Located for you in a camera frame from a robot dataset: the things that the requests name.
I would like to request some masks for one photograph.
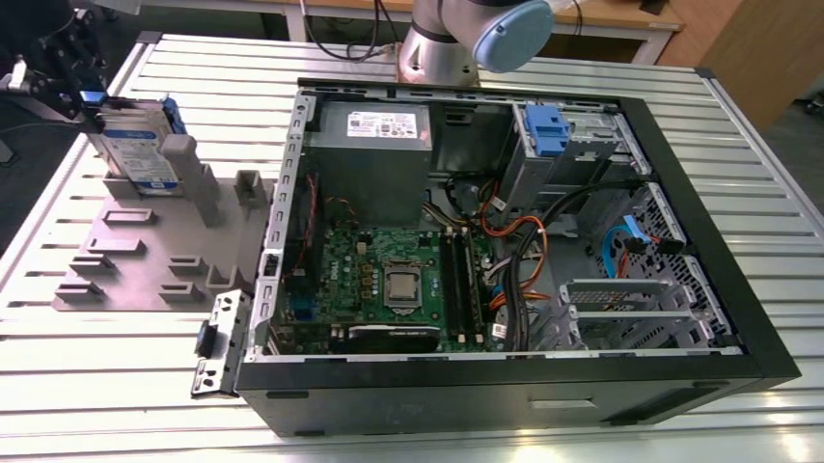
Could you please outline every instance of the slotted aluminum table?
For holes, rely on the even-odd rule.
[[[163,36],[112,93],[182,107],[215,175],[275,177],[299,76],[394,80],[310,43]],[[107,190],[80,137],[0,260],[0,454],[124,461],[824,459],[824,222],[724,90],[690,69],[536,60],[485,87],[649,102],[804,377],[646,427],[279,439],[242,400],[190,400],[200,313],[57,313],[53,289]]]

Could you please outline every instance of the green circuit board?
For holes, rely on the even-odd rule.
[[[365,235],[370,243],[362,242],[358,249]],[[442,333],[439,351],[483,351],[482,339],[467,337],[459,342],[447,335],[439,239],[433,231],[327,231],[320,288],[311,301],[299,301],[311,306],[311,317],[298,316],[294,324],[303,354],[327,353],[325,339],[330,326],[363,324],[438,327]],[[489,243],[479,237],[473,238],[473,245],[479,260],[489,252]],[[386,307],[383,300],[385,269],[397,265],[419,271],[421,307],[402,313]]]

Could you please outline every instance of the metal bracket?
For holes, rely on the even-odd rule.
[[[218,294],[208,320],[198,334],[199,356],[192,398],[238,397],[234,381],[251,314],[251,297],[239,289]]]

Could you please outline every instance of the blue plastic latch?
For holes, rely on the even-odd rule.
[[[175,101],[172,97],[167,97],[163,100],[163,112],[166,113],[166,118],[168,119],[172,133],[186,135],[186,124],[183,123],[183,118],[180,117],[180,108],[178,107],[178,101]]]
[[[566,151],[569,124],[556,106],[526,105],[526,129],[536,141],[540,157],[557,157]]]
[[[100,103],[105,101],[105,98],[108,98],[108,95],[105,94],[105,92],[91,92],[87,90],[80,90],[80,98],[88,106],[99,106]]]

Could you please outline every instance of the label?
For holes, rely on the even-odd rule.
[[[160,139],[150,130],[105,130],[103,135],[116,152],[118,165],[131,181],[144,187],[170,190],[178,186],[178,176],[160,155]]]
[[[491,325],[491,336],[498,338],[499,340],[506,338],[506,325],[501,323],[494,323]]]
[[[417,138],[414,114],[349,113],[346,136],[370,138]]]
[[[501,198],[498,198],[497,196],[493,196],[489,203],[494,206],[495,209],[498,209],[499,211],[503,211],[503,207],[506,207],[506,203],[503,203],[503,200],[501,200]]]

